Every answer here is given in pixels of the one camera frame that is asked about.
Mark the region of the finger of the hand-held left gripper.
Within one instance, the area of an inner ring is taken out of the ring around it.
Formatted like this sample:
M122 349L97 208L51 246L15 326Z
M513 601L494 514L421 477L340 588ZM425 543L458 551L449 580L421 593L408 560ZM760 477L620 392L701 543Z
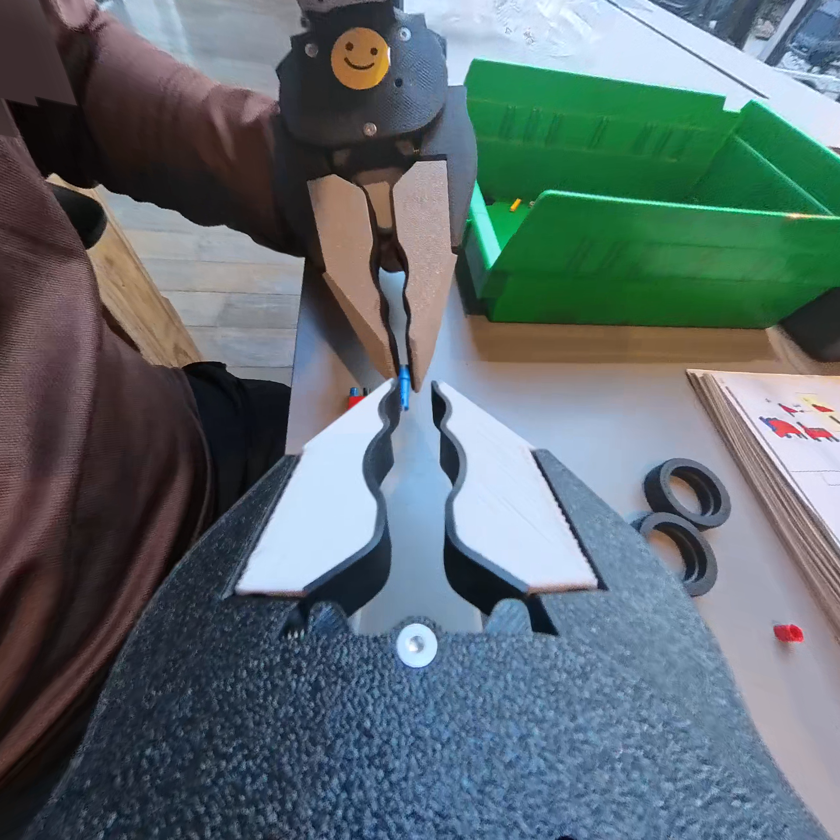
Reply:
M308 181L322 276L376 371L398 376L394 339L383 313L375 264L376 225L362 186L328 174Z
M413 389L432 363L455 273L445 160L418 161L392 189L396 243L404 258L406 346Z

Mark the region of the clear plastic bag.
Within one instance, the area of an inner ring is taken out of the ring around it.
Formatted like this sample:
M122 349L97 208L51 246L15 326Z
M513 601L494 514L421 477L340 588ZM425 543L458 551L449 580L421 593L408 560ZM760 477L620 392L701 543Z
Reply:
M519 24L527 46L541 49L570 49L592 38L592 16L597 2L526 1Z

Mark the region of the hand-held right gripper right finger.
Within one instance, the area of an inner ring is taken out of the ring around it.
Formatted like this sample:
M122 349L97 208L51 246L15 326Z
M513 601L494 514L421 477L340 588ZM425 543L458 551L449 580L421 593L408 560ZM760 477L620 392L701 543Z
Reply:
M440 466L451 483L444 570L452 589L480 610L597 590L595 567L536 449L453 386L434 381L431 396Z

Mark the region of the grey desk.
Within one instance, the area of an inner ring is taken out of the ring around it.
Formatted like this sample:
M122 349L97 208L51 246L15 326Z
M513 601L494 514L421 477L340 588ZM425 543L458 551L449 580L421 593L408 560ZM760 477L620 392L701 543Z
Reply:
M392 443L383 491L395 558L384 590L353 619L379 633L410 615L450 631L480 627L443 567L450 484L438 462L429 383L453 386L555 457L627 520L648 509L642 482L665 459L711 468L732 515L709 541L718 582L694 601L727 657L773 757L838 838L838 642L795 562L687 381L686 369L814 372L778 332L491 323L453 289L423 391ZM774 624L802 628L782 644Z

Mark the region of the open instruction booklet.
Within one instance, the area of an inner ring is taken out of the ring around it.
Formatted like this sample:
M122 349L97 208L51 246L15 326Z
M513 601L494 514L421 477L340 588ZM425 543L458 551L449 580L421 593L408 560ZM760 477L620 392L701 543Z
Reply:
M686 378L838 637L838 375Z

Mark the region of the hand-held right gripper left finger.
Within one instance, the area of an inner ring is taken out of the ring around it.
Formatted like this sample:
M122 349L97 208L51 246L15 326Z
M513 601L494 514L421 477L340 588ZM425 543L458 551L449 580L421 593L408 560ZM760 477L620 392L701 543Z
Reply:
M305 444L237 595L359 611L382 590L392 559L382 483L397 425L398 381L390 380Z

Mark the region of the green plastic bin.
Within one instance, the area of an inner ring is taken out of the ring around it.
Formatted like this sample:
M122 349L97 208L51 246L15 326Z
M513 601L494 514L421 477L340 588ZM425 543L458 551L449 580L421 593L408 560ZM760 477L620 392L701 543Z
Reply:
M838 287L838 155L764 105L489 59L465 84L489 320L766 329Z

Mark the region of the person's left forearm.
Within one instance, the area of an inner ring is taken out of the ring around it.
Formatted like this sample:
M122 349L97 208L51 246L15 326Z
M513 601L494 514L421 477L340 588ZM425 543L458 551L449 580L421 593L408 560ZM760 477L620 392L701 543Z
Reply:
M15 108L43 175L305 255L275 191L275 100L207 77L96 2L40 5L76 99Z

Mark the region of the black rubber tyre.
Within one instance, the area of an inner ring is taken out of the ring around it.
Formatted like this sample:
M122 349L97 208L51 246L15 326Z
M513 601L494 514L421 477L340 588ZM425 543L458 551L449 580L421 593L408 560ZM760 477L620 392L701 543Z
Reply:
M669 539L682 561L681 583L692 598L706 595L718 579L718 561L708 540L692 522L674 513L649 512L632 523L639 535L650 540L658 533Z
M674 478L695 494L698 511L688 509L677 498L671 486ZM651 511L683 518L701 531L719 528L732 514L728 490L719 477L691 458L669 458L652 468L644 478L644 494Z

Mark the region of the wooden plank furniture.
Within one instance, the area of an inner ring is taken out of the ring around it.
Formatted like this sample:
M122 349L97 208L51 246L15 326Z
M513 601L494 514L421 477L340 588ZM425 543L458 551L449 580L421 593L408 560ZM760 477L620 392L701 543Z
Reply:
M114 330L152 364L182 368L203 361L181 317L154 284L102 192L70 185L57 175L50 175L48 182L88 195L106 211L107 229L87 253Z

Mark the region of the black tumbler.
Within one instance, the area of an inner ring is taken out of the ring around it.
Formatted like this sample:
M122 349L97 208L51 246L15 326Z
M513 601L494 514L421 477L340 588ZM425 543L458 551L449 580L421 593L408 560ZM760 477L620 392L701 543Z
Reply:
M839 287L796 309L779 326L810 359L839 362Z

